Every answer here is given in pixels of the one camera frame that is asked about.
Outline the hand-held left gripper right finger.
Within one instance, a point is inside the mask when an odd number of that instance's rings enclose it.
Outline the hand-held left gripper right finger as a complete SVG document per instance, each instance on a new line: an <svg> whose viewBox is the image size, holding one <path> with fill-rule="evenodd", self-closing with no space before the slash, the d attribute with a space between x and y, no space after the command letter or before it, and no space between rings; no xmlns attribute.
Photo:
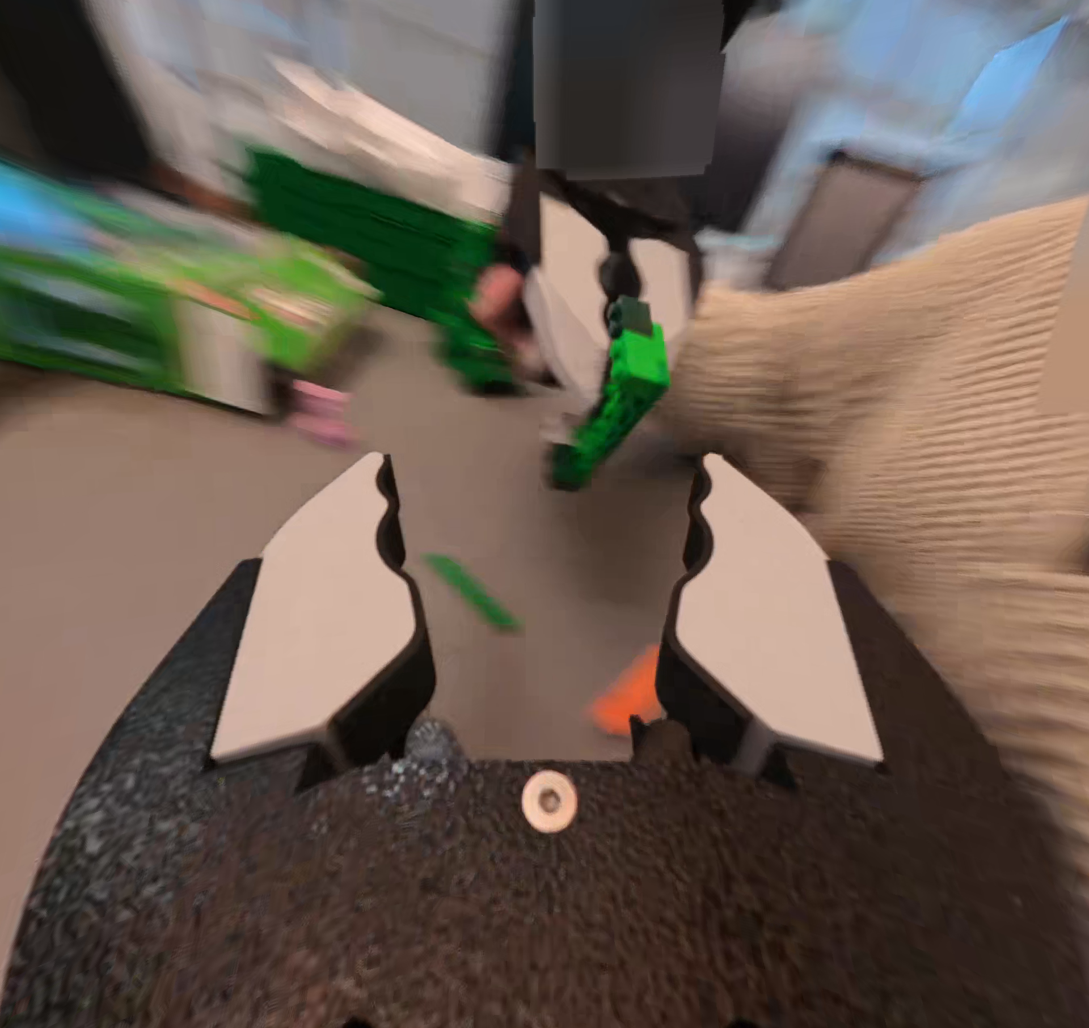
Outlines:
<svg viewBox="0 0 1089 1028"><path fill-rule="evenodd" d="M699 461L687 514L656 693L695 762L783 782L797 752L883 770L822 546L715 453Z"/></svg>

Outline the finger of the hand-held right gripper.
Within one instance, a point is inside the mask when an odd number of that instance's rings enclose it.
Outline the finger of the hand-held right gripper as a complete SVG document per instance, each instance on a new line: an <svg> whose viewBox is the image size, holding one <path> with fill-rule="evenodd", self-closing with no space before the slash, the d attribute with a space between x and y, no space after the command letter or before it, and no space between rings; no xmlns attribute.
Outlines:
<svg viewBox="0 0 1089 1028"><path fill-rule="evenodd" d="M561 386L600 386L610 336L605 293L596 276L587 285L556 286L541 268L527 274L523 299L544 362Z"/></svg>

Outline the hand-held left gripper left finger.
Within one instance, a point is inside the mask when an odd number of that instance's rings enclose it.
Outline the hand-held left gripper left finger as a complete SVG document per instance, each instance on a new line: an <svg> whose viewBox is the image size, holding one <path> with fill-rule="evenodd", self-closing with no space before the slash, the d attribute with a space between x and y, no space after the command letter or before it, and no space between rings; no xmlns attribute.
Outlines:
<svg viewBox="0 0 1089 1028"><path fill-rule="evenodd" d="M392 458L365 454L259 558L208 767L307 752L298 788L401 762L437 688Z"/></svg>

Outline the green lego assembly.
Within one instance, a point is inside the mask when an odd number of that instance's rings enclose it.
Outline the green lego assembly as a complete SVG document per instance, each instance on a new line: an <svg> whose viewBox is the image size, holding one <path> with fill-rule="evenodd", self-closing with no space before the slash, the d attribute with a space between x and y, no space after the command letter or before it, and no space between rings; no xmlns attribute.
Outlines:
<svg viewBox="0 0 1089 1028"><path fill-rule="evenodd" d="M549 449L551 487L579 491L612 458L671 384L668 346L643 299L620 295L605 303L605 352L594 406Z"/></svg>

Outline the thin green lego plate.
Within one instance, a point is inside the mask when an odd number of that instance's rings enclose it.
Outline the thin green lego plate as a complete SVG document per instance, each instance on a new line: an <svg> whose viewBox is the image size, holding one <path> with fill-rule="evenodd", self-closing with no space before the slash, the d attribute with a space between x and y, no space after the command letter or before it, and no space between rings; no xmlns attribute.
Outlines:
<svg viewBox="0 0 1089 1028"><path fill-rule="evenodd" d="M428 568L457 593L458 598L469 605L472 611L482 619L489 627L502 632L521 631L521 620L511 613L495 596L490 593L484 583L472 575L470 571L466 570L456 559L439 555L439 553L425 553L423 559Z"/></svg>

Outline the person's right forearm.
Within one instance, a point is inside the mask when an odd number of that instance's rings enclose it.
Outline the person's right forearm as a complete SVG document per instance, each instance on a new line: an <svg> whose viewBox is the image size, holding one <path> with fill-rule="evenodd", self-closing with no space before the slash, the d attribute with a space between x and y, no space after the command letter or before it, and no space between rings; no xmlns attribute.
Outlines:
<svg viewBox="0 0 1089 1028"><path fill-rule="evenodd" d="M1087 886L1087 413L1040 386L1087 196L833 284L705 285L657 417L851 564L1061 830Z"/></svg>

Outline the pink lego pig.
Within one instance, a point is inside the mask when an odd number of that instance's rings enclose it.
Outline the pink lego pig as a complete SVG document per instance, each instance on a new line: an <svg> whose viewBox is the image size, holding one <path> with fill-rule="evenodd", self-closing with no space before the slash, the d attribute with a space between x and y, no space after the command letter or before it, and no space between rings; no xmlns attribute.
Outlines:
<svg viewBox="0 0 1089 1028"><path fill-rule="evenodd" d="M302 435L327 446L347 446L347 392L296 379L292 382L289 420Z"/></svg>

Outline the green lego box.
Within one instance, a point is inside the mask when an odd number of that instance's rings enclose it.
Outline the green lego box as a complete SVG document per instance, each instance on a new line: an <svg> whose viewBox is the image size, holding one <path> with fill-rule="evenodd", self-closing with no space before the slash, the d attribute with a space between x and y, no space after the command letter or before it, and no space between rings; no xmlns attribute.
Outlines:
<svg viewBox="0 0 1089 1028"><path fill-rule="evenodd" d="M2 362L265 417L374 306L435 321L484 366L466 303L495 225L248 152L269 223L2 163Z"/></svg>

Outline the person's right hand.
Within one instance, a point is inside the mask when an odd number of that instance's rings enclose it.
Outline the person's right hand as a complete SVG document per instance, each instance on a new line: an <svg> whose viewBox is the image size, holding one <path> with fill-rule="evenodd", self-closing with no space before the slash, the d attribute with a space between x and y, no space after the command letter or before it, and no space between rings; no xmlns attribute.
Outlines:
<svg viewBox="0 0 1089 1028"><path fill-rule="evenodd" d="M511 354L527 342L522 317L523 284L524 277L512 266L490 265L478 277L468 307L472 319Z"/></svg>

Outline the orange brick separator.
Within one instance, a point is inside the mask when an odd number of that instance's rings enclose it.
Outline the orange brick separator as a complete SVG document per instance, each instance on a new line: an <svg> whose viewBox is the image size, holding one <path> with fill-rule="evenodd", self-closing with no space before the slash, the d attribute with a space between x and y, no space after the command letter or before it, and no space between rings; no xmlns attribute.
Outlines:
<svg viewBox="0 0 1089 1028"><path fill-rule="evenodd" d="M649 723L661 717L657 695L659 647L649 646L590 706L589 719L608 736L631 735L631 721Z"/></svg>

